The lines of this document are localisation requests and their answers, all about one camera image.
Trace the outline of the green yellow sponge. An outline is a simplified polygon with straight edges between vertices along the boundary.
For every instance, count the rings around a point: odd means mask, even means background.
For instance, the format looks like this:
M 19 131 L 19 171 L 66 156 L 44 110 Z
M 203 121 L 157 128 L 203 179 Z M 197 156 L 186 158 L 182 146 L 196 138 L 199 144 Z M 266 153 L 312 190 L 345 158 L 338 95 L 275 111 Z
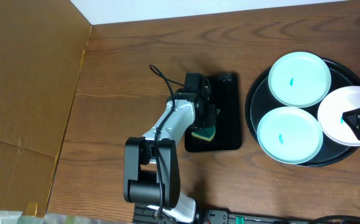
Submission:
M 201 116 L 197 116 L 191 127 L 191 135 L 204 141 L 212 141 L 216 134 L 219 112 L 213 105 Z

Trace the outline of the white plate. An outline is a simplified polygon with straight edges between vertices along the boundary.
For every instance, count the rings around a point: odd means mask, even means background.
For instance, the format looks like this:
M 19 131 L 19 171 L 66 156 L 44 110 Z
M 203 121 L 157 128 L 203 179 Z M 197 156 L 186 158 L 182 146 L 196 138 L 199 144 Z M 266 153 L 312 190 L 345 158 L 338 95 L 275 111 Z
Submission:
M 346 86 L 329 93 L 318 108 L 318 122 L 333 141 L 345 146 L 360 146 L 360 140 L 342 119 L 344 112 L 360 108 L 360 86 Z

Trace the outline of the mint green plate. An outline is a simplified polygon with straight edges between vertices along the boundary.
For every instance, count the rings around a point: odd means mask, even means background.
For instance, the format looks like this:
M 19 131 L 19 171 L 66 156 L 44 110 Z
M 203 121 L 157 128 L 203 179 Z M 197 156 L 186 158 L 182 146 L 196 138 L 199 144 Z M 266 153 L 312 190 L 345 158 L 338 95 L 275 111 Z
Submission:
M 284 164 L 314 158 L 323 145 L 323 131 L 315 117 L 300 108 L 283 106 L 265 114 L 257 126 L 263 151 Z
M 319 56 L 292 52 L 273 64 L 267 81 L 270 92 L 279 102 L 306 108 L 319 103 L 327 95 L 331 72 Z

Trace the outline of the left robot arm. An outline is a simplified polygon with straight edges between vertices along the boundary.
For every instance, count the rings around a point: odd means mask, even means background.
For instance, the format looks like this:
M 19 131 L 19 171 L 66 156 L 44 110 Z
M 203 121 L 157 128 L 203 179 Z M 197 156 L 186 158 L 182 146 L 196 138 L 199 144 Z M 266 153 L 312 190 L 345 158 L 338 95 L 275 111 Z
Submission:
M 165 111 L 143 136 L 130 137 L 124 146 L 123 194 L 127 202 L 154 210 L 176 222 L 193 223 L 197 205 L 180 190 L 177 146 L 188 130 L 216 124 L 211 89 L 181 88 L 170 94 Z

